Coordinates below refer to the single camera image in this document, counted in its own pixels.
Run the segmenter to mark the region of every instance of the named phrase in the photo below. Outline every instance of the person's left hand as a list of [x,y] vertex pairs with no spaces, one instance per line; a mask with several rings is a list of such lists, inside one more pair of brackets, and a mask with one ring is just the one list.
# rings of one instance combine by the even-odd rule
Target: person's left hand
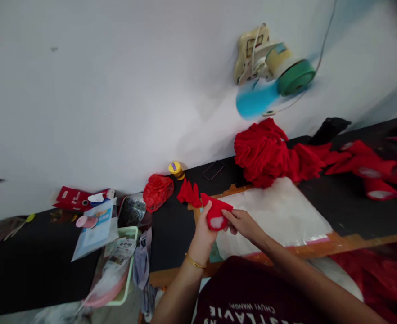
[[195,225],[195,234],[188,250],[188,255],[191,259],[203,266],[206,265],[206,262],[208,261],[212,244],[215,242],[218,235],[218,232],[209,229],[208,221],[206,219],[211,207],[212,202],[209,201],[203,208],[203,211],[197,220],[197,224]]

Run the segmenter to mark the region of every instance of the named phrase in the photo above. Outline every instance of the blue fan blade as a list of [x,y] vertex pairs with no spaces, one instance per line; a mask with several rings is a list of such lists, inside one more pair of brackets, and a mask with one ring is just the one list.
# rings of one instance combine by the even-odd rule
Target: blue fan blade
[[258,81],[251,81],[239,88],[236,107],[243,119],[260,117],[269,110],[269,106],[280,97],[276,82],[261,86]]

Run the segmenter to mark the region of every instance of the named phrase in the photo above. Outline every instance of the person's right hand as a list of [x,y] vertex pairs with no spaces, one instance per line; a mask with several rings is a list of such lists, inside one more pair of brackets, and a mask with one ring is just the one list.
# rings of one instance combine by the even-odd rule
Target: person's right hand
[[259,245],[266,238],[267,234],[265,231],[262,230],[247,211],[233,209],[229,212],[223,209],[222,214],[229,220],[232,234],[239,232],[254,245]]

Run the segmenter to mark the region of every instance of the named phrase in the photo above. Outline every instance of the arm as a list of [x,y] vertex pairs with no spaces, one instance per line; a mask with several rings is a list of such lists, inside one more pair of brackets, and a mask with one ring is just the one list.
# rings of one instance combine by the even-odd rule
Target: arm
[[[195,234],[188,249],[191,259],[202,266],[206,265],[212,244],[218,235],[218,232],[213,232],[208,228],[206,222],[206,215],[211,206],[212,202],[209,202],[198,218]],[[194,266],[185,258],[174,281],[167,288],[155,309],[151,323],[191,323],[203,272],[204,269]]]
[[238,231],[279,266],[328,318],[335,323],[386,323],[376,312],[344,288],[291,254],[269,237],[246,211],[223,211],[231,232]]

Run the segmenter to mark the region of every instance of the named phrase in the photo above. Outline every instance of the power cord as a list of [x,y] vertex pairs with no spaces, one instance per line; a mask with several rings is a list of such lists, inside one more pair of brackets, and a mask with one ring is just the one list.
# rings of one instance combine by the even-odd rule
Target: power cord
[[[332,20],[334,19],[335,8],[336,8],[336,6],[337,6],[337,0],[334,0],[334,6],[333,6],[333,8],[332,8],[332,14],[330,15],[329,24],[328,24],[328,29],[326,30],[325,38],[323,39],[323,44],[322,44],[322,46],[321,46],[320,58],[319,58],[319,63],[317,64],[317,67],[316,67],[316,73],[319,71],[319,67],[320,67],[320,65],[321,65],[321,59],[323,58],[323,53],[324,53],[324,51],[325,51],[325,44],[326,44],[326,40],[327,40],[327,38],[328,38],[330,25],[332,24]],[[285,107],[285,108],[283,108],[283,109],[281,109],[281,110],[278,110],[277,113],[279,113],[279,112],[281,112],[281,111],[283,111],[283,110],[286,110],[286,109],[290,108],[291,106],[293,106],[295,103],[297,103],[297,102],[303,97],[303,95],[304,95],[305,93],[306,93],[306,92],[303,92],[303,93],[299,96],[299,98],[296,99],[296,101],[295,101],[294,103],[292,103],[291,105],[289,105],[289,106],[287,106],[287,107]]]

